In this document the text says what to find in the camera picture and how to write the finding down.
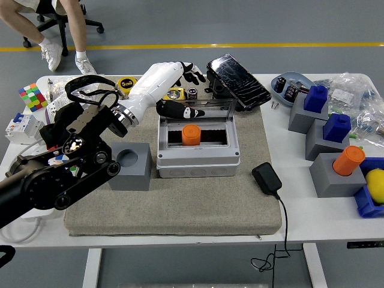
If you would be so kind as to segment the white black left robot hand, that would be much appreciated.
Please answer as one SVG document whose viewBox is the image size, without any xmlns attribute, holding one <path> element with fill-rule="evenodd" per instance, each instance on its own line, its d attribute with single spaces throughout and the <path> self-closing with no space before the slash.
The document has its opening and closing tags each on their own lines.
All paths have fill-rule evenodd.
<svg viewBox="0 0 384 288">
<path fill-rule="evenodd" d="M 137 125 L 148 108 L 156 106 L 180 79 L 199 85 L 206 79 L 201 70 L 189 62 L 161 62 L 150 66 L 131 89 L 128 98 L 119 100 L 115 110 L 131 119 Z"/>
</svg>

